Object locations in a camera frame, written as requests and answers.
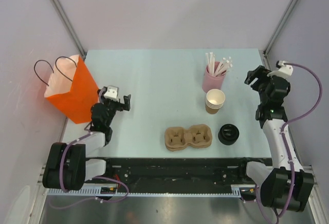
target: stacked paper cups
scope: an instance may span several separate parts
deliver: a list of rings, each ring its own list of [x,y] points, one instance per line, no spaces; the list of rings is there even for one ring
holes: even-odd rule
[[[211,89],[206,95],[206,111],[215,114],[223,106],[225,94],[220,89]]]

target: paper bag handle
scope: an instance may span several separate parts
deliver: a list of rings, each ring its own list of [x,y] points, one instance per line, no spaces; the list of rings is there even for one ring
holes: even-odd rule
[[[43,80],[40,78],[40,76],[37,74],[37,72],[36,72],[36,70],[35,70],[35,67],[36,67],[37,63],[40,62],[40,61],[47,62],[48,65],[50,66],[52,72],[53,72],[53,68],[51,67],[51,64],[50,64],[48,61],[45,61],[45,60],[38,60],[38,61],[34,64],[34,73],[35,73],[35,75],[36,75],[36,76],[37,76],[37,77],[38,77],[43,83],[45,83],[47,86],[49,86],[49,84],[47,84],[45,81],[43,81]]]
[[[73,61],[74,64],[75,64],[75,66],[78,67],[77,64],[76,64],[76,62],[75,62],[74,60],[72,60],[70,57],[66,57],[66,56],[59,56],[59,57],[56,59],[56,61],[55,61],[55,67],[57,68],[57,70],[58,70],[58,71],[59,71],[64,77],[66,77],[66,78],[69,79],[71,82],[73,82],[72,79],[70,79],[68,76],[66,76],[64,73],[62,73],[62,72],[58,69],[58,67],[57,67],[57,61],[58,61],[60,58],[67,58],[67,59]]]

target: orange paper bag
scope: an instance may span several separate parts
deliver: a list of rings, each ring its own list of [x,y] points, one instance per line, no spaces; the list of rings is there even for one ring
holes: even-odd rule
[[[82,58],[79,55],[58,57],[51,69],[48,83],[38,76],[47,85],[45,98],[75,124],[91,121],[90,109],[98,102],[98,87]]]

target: black cup lid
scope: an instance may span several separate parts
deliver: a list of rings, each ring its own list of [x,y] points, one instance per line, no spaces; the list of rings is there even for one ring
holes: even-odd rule
[[[239,137],[239,129],[232,124],[223,125],[218,133],[218,139],[225,145],[232,145]]]

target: brown cup holder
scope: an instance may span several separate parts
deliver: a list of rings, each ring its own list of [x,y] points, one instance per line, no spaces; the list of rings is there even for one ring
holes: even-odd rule
[[[207,125],[193,125],[189,129],[169,127],[164,133],[166,148],[170,151],[184,150],[187,146],[206,148],[211,145],[211,129]]]

